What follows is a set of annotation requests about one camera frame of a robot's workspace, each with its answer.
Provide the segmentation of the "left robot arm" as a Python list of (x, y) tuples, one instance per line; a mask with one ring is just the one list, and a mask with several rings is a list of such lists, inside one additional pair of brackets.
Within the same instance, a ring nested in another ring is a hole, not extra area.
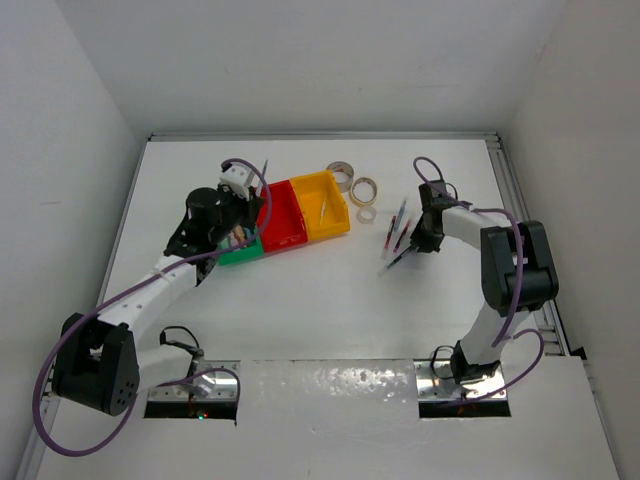
[(140, 352), (138, 343), (174, 301), (208, 276), (217, 263), (212, 252), (232, 230), (255, 225), (264, 203), (254, 187), (229, 183), (190, 192), (184, 217), (141, 288), (87, 321), (78, 314), (65, 321), (65, 343), (53, 368), (53, 393), (117, 416), (139, 392), (185, 378), (201, 355), (197, 348), (163, 340)]

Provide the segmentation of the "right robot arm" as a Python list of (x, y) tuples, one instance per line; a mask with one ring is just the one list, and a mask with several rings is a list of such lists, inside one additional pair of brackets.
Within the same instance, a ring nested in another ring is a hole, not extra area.
[(519, 222), (501, 209), (474, 209), (448, 195), (443, 181), (423, 183), (419, 195), (422, 213), (410, 237), (412, 250), (438, 252), (451, 237), (480, 254), (484, 303), (453, 348), (453, 380), (462, 384), (491, 376), (517, 327), (559, 292), (545, 228), (538, 221)]

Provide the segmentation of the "blue highlighter pen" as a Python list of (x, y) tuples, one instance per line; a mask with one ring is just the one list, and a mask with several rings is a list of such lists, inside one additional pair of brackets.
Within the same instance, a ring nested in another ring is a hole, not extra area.
[(405, 211), (406, 211), (407, 202), (408, 202), (408, 197), (405, 196), (401, 201), (398, 213), (396, 215), (396, 221), (395, 221), (395, 225), (394, 225), (394, 232), (397, 232), (399, 230), (400, 224), (402, 222), (403, 216), (404, 216)]

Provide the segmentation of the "orange eraser case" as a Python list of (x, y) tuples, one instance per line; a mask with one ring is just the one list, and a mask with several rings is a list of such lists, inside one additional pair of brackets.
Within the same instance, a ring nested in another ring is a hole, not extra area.
[(233, 230), (233, 233), (237, 242), (241, 243), (246, 240), (246, 232), (242, 226), (236, 226)]

